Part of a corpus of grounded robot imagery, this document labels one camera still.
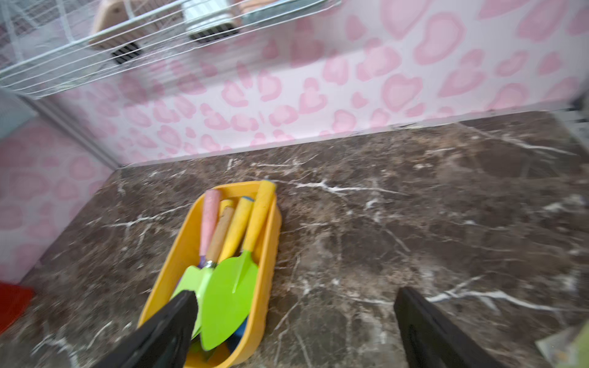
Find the green shovel wooden handle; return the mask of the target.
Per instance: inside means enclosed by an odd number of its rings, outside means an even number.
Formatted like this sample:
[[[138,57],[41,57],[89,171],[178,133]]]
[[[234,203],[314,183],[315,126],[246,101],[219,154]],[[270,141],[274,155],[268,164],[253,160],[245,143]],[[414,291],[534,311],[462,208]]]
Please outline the green shovel wooden handle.
[[[171,299],[174,299],[182,291],[193,291],[196,294],[198,305],[200,307],[202,306],[207,285],[216,265],[218,264],[219,256],[223,250],[225,238],[233,219],[234,212],[235,209],[233,207],[228,206],[224,208],[213,233],[209,249],[206,253],[205,265],[202,268],[197,268],[195,266],[188,267],[179,280]]]

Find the yellow shovel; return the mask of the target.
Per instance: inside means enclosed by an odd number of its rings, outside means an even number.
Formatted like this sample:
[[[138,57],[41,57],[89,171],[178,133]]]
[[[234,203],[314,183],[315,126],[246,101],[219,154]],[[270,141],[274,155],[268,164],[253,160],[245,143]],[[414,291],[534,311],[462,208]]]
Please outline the yellow shovel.
[[[222,217],[223,212],[225,211],[226,208],[234,208],[235,207],[235,202],[232,199],[224,199],[219,203],[219,218]]]

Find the green shovel blue-tipped handle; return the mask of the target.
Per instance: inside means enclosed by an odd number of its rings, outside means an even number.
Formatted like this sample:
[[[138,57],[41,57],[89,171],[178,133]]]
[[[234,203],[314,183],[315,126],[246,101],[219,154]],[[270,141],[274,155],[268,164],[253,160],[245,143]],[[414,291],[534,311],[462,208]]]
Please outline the green shovel blue-tipped handle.
[[[250,219],[253,204],[254,200],[248,196],[243,196],[239,199],[225,236],[223,248],[218,259],[219,262],[233,257],[239,248]]]

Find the blue shovel wooden handle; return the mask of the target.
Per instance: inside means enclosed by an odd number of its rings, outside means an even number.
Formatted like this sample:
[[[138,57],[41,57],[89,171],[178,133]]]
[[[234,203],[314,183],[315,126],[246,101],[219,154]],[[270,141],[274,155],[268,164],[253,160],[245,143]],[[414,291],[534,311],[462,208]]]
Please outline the blue shovel wooden handle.
[[[244,320],[244,322],[239,326],[239,328],[226,340],[226,346],[228,350],[232,353],[236,350],[237,346],[239,346],[243,335],[245,334],[245,330],[248,324],[248,317]]]

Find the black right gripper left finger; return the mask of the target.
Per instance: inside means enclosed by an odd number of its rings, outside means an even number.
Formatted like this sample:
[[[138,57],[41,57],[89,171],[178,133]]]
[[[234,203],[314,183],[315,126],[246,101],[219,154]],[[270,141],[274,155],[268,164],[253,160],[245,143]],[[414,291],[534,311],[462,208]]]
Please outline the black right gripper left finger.
[[[197,312],[196,294],[192,291],[180,292],[95,366],[183,367]]]

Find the purple shovel pink handle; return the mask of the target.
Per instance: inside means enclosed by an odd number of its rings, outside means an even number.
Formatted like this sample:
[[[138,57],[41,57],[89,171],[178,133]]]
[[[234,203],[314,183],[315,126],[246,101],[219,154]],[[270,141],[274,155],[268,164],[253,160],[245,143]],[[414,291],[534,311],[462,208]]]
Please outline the purple shovel pink handle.
[[[204,195],[200,228],[199,265],[203,268],[206,263],[206,253],[209,249],[219,215],[221,193],[218,190],[207,190]]]

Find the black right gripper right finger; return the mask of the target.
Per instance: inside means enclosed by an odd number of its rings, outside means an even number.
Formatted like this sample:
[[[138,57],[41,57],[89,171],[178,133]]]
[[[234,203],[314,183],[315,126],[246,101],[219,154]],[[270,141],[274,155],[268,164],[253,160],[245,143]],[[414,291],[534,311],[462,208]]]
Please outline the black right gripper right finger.
[[[504,366],[415,288],[399,289],[394,313],[410,367]]]

